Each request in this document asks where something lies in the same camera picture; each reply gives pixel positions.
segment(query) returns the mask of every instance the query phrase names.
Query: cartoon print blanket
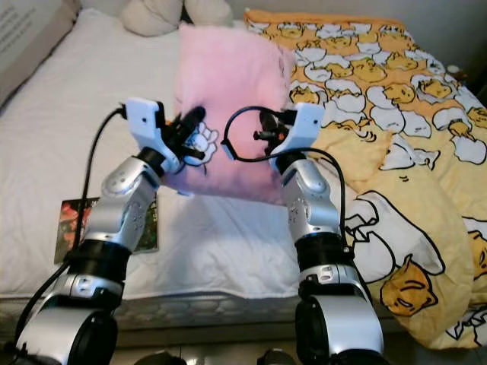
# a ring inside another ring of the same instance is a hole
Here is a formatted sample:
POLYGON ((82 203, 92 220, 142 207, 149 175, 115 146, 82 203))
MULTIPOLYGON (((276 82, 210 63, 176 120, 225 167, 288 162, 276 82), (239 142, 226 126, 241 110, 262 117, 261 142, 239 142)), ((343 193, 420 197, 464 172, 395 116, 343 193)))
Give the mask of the cartoon print blanket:
POLYGON ((375 299, 430 348, 487 344, 487 110, 397 21, 246 13, 292 49, 292 102, 356 198, 346 230, 375 299))

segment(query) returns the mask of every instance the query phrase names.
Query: colorful book cover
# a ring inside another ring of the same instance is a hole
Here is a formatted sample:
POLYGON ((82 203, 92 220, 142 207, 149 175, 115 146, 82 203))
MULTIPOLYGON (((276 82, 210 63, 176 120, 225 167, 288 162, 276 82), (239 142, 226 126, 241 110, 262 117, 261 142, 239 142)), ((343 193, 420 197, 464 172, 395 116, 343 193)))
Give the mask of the colorful book cover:
MULTIPOLYGON (((84 207, 83 221, 81 223, 81 236, 84 227, 91 213, 91 209, 97 204, 99 198, 88 198, 84 207)), ((63 200, 59 212, 58 236, 56 240, 56 251, 54 263, 62 262, 66 253, 72 248, 75 241, 76 223, 78 219, 78 208, 81 199, 63 200)), ((149 205, 145 215, 145 229, 133 254, 153 252, 158 250, 158 204, 157 199, 149 205)))

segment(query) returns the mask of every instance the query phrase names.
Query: black wire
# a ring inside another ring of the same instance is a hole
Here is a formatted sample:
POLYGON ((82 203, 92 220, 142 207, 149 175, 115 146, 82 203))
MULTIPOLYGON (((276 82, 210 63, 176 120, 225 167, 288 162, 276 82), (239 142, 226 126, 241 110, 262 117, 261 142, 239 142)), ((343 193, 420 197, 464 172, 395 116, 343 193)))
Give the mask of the black wire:
MULTIPOLYGON (((83 221, 84 215, 84 206, 86 205, 87 194, 88 194, 88 186, 90 184, 90 174, 91 174, 91 163, 93 162, 94 151, 98 143, 98 139, 100 139, 101 133, 104 128, 107 126, 108 122, 117 114, 120 114, 124 118, 126 118, 126 111, 124 107, 120 107, 112 111, 101 123, 100 127, 98 128, 97 134, 94 137, 94 140, 91 144, 90 153, 88 155, 88 163, 86 166, 86 173, 84 178, 84 185, 83 185, 83 192, 81 194, 81 201, 78 207, 78 219, 76 223, 76 232, 75 232, 75 241, 73 242, 72 249, 76 249, 79 246, 79 241, 81 238, 81 224, 83 221)), ((52 274, 45 282, 40 286, 39 289, 34 293, 34 295, 29 299, 27 305, 24 307, 21 316, 17 321, 17 326, 15 328, 15 343, 17 343, 19 336, 21 335, 22 331, 24 330, 25 324, 27 323, 27 318, 32 311, 33 307, 36 305, 36 302, 42 297, 44 292, 56 281, 56 279, 61 276, 61 274, 69 267, 69 260, 65 259, 62 265, 56 270, 54 274, 52 274)))
POLYGON ((84 216, 84 208, 86 205, 87 195, 88 195, 88 186, 90 185, 90 175, 91 175, 91 164, 93 162, 94 150, 97 147, 98 139, 100 139, 102 131, 107 126, 108 122, 117 114, 122 116, 126 116, 126 111, 123 107, 117 108, 112 111, 101 123, 100 127, 98 128, 97 134, 94 136, 93 142, 91 143, 90 153, 88 155, 88 162, 86 164, 86 173, 84 175, 84 185, 83 185, 83 192, 81 194, 81 200, 78 206, 78 219, 76 221, 76 231, 75 231, 75 240, 73 242, 73 249, 79 246, 79 241, 81 239, 81 225, 83 223, 83 216, 84 216))
POLYGON ((340 234, 342 236, 342 239, 346 240, 346 236, 345 236, 345 177, 343 176, 343 172, 342 172, 342 169, 340 168, 338 161, 335 160, 335 158, 331 154, 329 154, 328 152, 320 150, 319 148, 312 148, 312 147, 290 148, 286 151, 278 152, 275 154, 270 154, 268 156, 255 157, 255 158, 240 157, 237 154, 237 152, 234 150, 232 144, 230 143, 230 140, 228 139, 228 133, 230 131, 230 126, 234 122, 234 120, 240 114, 248 112, 250 110, 257 110, 260 112, 270 113, 270 114, 277 116, 277 117, 282 115, 282 113, 276 112, 276 111, 268 109, 268 108, 265 108, 264 106, 246 106, 242 109, 239 109, 237 112, 235 112, 230 117, 230 119, 227 122, 227 125, 225 126, 222 144, 224 144, 228 147, 228 150, 230 151, 230 153, 232 154, 232 156, 235 160, 241 161, 241 162, 249 162, 249 163, 261 162, 261 161, 270 160, 272 158, 281 157, 281 156, 284 156, 286 154, 292 154, 295 152, 315 152, 318 154, 322 154, 324 157, 326 157, 325 160, 328 160, 328 162, 330 162, 335 167, 336 172, 338 173, 338 176, 339 176, 339 180, 340 180, 340 222, 339 222, 339 226, 340 226, 340 234))
POLYGON ((51 284, 56 281, 56 279, 66 270, 69 266, 68 262, 63 262, 61 266, 56 270, 54 274, 52 274, 49 279, 47 279, 44 284, 37 289, 36 293, 29 299, 27 305, 24 307, 21 316, 17 321, 17 326, 15 328, 15 342, 17 342, 18 338, 20 337, 22 330, 24 330, 25 323, 27 322, 27 317, 30 314, 30 311, 33 309, 33 306, 36 305, 36 302, 42 297, 44 292, 47 290, 51 284))

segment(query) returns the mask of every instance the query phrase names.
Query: white mattress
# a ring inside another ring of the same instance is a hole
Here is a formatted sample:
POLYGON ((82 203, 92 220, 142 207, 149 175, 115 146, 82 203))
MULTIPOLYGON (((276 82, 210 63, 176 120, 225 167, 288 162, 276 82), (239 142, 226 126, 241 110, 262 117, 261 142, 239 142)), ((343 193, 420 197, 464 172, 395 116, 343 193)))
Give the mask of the white mattress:
MULTIPOLYGON (((95 10, 5 107, 0 117, 0 298, 30 296, 56 269, 61 200, 81 194, 94 133, 127 97, 164 103, 173 115, 178 34, 143 38, 95 10)), ((125 122, 100 140, 89 196, 136 153, 125 122)), ((158 252, 129 261, 125 299, 192 292, 245 298, 297 293, 298 265, 282 207, 186 198, 160 189, 158 252)))

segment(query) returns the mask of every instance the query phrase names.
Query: pink plush cushion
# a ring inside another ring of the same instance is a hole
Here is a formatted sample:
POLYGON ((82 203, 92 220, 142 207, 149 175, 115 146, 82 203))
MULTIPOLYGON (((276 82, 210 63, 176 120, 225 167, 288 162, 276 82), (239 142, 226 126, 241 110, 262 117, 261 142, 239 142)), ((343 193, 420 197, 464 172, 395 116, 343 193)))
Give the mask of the pink plush cushion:
MULTIPOLYGON (((238 109, 284 107, 292 54, 246 30, 182 25, 180 38, 176 110, 185 115, 195 106, 206 109, 205 124, 191 138, 206 159, 202 163, 186 158, 197 166, 166 176, 166 184, 186 192, 279 203, 279 176, 269 163, 232 161, 220 142, 228 118, 238 109)), ((245 157, 263 156, 266 144, 253 140, 253 132, 260 129, 257 112, 236 119, 229 138, 237 152, 245 152, 245 157)))

